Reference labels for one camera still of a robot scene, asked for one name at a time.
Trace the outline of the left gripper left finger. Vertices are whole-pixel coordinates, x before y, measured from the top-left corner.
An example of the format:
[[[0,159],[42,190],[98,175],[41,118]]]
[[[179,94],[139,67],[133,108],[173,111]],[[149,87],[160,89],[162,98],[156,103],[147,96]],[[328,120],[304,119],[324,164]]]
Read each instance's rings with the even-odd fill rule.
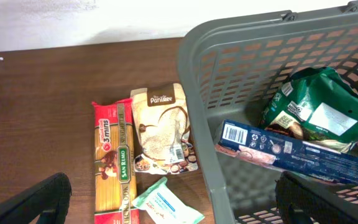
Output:
[[[72,189],[68,176],[58,172],[0,203],[0,224],[64,224]]]

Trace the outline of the green snack bag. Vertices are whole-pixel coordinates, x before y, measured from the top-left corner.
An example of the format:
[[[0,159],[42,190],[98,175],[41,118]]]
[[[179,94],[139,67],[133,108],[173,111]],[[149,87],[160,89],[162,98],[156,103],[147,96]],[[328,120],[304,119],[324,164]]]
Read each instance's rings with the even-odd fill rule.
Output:
[[[259,127],[346,153],[358,142],[358,94],[335,69],[306,68],[276,91]]]

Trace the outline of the red spaghetti packet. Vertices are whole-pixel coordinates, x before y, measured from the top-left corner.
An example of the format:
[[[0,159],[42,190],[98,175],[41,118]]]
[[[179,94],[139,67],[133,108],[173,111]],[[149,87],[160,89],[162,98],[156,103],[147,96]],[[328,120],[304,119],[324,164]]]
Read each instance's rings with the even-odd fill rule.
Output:
[[[95,224],[138,224],[132,100],[94,107]]]

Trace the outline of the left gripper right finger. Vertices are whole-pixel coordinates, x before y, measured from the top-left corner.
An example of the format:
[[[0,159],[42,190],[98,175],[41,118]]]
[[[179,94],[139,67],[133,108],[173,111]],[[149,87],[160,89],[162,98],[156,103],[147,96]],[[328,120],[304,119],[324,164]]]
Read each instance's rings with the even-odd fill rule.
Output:
[[[292,172],[276,181],[277,208],[284,223],[358,223],[358,207]]]

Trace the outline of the blue tissue box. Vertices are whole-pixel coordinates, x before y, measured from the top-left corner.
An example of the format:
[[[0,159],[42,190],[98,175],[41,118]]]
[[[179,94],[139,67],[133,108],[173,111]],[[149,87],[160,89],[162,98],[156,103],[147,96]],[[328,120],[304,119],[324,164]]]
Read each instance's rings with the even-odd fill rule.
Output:
[[[358,184],[358,157],[225,119],[215,150],[280,172],[291,171],[333,184]]]

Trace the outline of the grey plastic shopping basket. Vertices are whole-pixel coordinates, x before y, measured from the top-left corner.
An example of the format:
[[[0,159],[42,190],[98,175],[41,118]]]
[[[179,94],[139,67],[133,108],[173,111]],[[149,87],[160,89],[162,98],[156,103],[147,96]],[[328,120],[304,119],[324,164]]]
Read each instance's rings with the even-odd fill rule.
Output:
[[[331,67],[358,94],[358,1],[317,11],[218,19],[192,29],[177,70],[216,223],[281,223],[280,173],[217,152],[214,137],[231,119],[258,125],[294,73]]]

